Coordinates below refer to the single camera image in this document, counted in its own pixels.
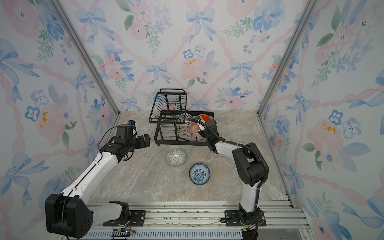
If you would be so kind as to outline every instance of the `metal frame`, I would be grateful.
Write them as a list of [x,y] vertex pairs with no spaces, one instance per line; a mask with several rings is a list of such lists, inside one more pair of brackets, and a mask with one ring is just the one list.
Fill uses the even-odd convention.
[[[290,201],[259,201],[259,207],[264,211],[267,226],[260,229],[295,228],[303,231],[309,230],[307,219],[302,209],[292,208]],[[141,232],[241,232],[242,227],[226,227],[220,223],[225,210],[238,210],[238,201],[204,201],[204,202],[138,202],[130,203],[130,210],[145,210],[146,216],[143,227],[132,227],[138,234]],[[110,239],[113,229],[102,225],[91,228],[82,239]],[[204,238],[223,239],[223,237]]]
[[306,27],[307,27],[307,25],[308,25],[308,23],[312,17],[312,13],[313,13],[317,3],[318,3],[318,0],[309,0],[308,1],[308,5],[304,9],[303,16],[301,17],[300,22],[297,25],[297,28],[293,32],[292,40],[290,41],[287,49],[285,50],[283,58],[281,60],[281,63],[279,64],[279,66],[276,70],[275,76],[273,77],[273,81],[269,85],[269,87],[266,91],[266,94],[263,98],[263,102],[262,102],[262,104],[259,108],[259,111],[258,111],[259,116],[263,115],[263,113],[264,113],[264,111],[268,105],[268,102],[269,102],[270,98],[272,97],[272,94],[273,94],[280,78],[283,75],[284,69],[287,66],[290,58],[292,57],[292,54],[296,48],[296,45],[299,42],[299,39],[303,35],[303,32],[305,31],[305,29],[306,29]]
[[87,50],[85,49],[83,43],[81,42],[80,37],[77,34],[71,20],[69,19],[68,14],[65,12],[62,4],[60,3],[60,0],[49,0],[48,3],[51,6],[52,10],[55,12],[57,18],[60,19],[60,22],[63,25],[64,29],[70,35],[74,46],[78,50],[82,59],[84,60],[85,65],[87,66],[88,70],[91,72],[93,79],[95,80],[96,84],[100,88],[109,106],[112,108],[114,113],[118,115],[120,111],[117,105],[113,101],[113,98],[109,93],[104,81],[100,78],[99,72],[97,71],[96,66],[93,64],[91,57],[89,56]]

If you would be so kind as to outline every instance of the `marble surface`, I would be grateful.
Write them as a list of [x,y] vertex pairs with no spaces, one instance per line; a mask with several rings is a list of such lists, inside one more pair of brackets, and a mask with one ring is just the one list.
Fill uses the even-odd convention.
[[[102,180],[93,192],[90,202],[106,203],[153,201],[219,201],[240,200],[242,181],[234,160],[215,154],[206,146],[156,145],[153,137],[156,124],[148,122],[150,112],[125,111],[119,124],[136,121],[138,135],[149,134],[151,146],[135,150],[127,162],[121,161]],[[286,189],[264,138],[254,111],[214,111],[220,136],[235,142],[254,142],[263,154],[269,169],[269,178],[262,186],[260,200],[287,200]],[[166,163],[172,149],[185,152],[186,160],[180,166]],[[210,179],[204,185],[195,185],[189,179],[189,169],[195,163],[204,163],[210,170]]]

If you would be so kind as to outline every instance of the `wall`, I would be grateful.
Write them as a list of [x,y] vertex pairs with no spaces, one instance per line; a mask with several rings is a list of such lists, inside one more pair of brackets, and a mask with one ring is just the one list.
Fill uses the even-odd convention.
[[265,111],[317,240],[384,239],[383,11],[383,1],[320,0]]
[[0,238],[50,239],[44,201],[72,183],[115,115],[45,1],[0,1]]
[[121,110],[169,87],[209,110],[258,109],[306,1],[61,3]]

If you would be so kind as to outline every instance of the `black wire dish rack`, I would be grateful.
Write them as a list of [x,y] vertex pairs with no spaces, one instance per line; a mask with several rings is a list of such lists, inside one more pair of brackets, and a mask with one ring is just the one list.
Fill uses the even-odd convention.
[[156,94],[149,123],[157,123],[155,143],[173,145],[207,146],[202,137],[195,137],[189,130],[189,124],[185,123],[188,114],[195,118],[200,114],[206,114],[214,120],[213,112],[188,111],[187,93],[183,89],[162,88]]

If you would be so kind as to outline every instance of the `blue and white bowl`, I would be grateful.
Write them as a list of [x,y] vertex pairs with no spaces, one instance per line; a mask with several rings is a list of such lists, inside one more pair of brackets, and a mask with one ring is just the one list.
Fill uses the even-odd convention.
[[196,185],[206,184],[209,177],[209,168],[202,163],[196,163],[189,169],[189,178]]

